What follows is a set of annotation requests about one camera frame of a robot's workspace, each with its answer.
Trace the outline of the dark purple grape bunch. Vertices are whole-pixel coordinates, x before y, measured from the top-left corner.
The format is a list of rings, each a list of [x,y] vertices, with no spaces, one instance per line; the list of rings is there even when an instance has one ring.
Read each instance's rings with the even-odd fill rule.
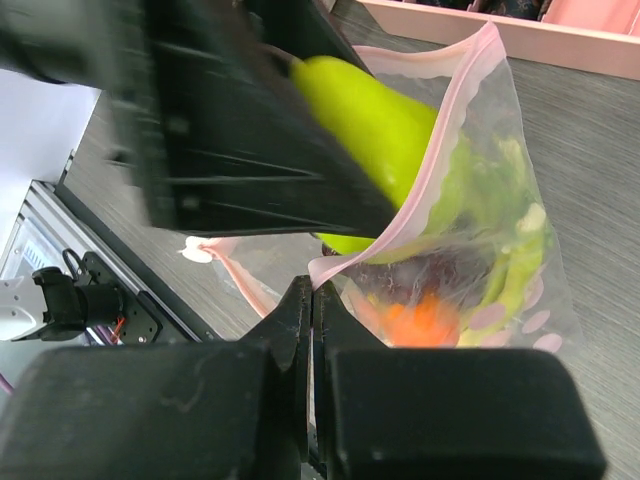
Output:
[[[427,296],[456,307],[477,305],[495,263],[495,254],[475,247],[443,247],[391,264],[360,263],[333,278],[355,284],[372,302],[416,305]]]

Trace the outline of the green pear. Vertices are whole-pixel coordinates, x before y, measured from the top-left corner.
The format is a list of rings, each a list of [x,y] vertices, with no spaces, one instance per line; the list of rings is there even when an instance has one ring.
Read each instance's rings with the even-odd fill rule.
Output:
[[[438,109],[331,56],[295,60],[289,76],[316,121],[400,209],[421,167]]]

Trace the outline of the green white celery stalk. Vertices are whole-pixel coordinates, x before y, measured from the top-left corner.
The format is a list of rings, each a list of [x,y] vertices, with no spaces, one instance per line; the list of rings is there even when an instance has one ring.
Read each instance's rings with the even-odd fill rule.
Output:
[[[478,346],[522,309],[543,264],[549,222],[523,143],[496,138],[481,149],[462,134],[425,231],[462,232],[495,254],[480,302],[462,315],[461,346]]]

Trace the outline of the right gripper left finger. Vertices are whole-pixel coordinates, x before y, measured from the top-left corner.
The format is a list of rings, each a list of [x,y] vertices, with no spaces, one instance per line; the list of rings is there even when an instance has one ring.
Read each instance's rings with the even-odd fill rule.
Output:
[[[50,350],[1,418],[5,479],[298,479],[311,285],[242,339]]]

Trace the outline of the orange tangerine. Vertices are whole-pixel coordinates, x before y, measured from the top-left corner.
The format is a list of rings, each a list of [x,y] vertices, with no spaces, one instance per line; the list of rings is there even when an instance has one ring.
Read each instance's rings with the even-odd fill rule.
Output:
[[[416,305],[395,303],[381,325],[391,344],[403,348],[453,347],[459,339],[458,310],[434,295]]]

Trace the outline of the clear pink zip top bag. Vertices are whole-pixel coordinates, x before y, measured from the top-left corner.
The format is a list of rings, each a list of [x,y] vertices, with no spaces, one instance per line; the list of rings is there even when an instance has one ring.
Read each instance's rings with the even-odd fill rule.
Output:
[[[383,232],[189,237],[184,257],[260,317],[283,298],[282,266],[334,285],[393,347],[574,349],[581,327],[497,26],[431,52],[357,54],[365,72],[319,56],[291,77],[396,208]]]

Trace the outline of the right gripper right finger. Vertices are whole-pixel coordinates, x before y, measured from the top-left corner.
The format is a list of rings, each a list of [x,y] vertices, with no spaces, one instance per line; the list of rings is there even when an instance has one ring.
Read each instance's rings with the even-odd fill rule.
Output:
[[[601,479],[560,360],[529,349],[385,346],[335,287],[312,303],[315,413],[331,479]]]

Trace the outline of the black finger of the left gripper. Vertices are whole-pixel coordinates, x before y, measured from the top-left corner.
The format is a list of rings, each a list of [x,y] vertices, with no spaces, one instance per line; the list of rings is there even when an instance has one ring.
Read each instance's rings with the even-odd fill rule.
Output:
[[[392,203],[312,117],[285,63],[358,57],[318,1],[108,1],[116,138],[152,225],[379,235]]]

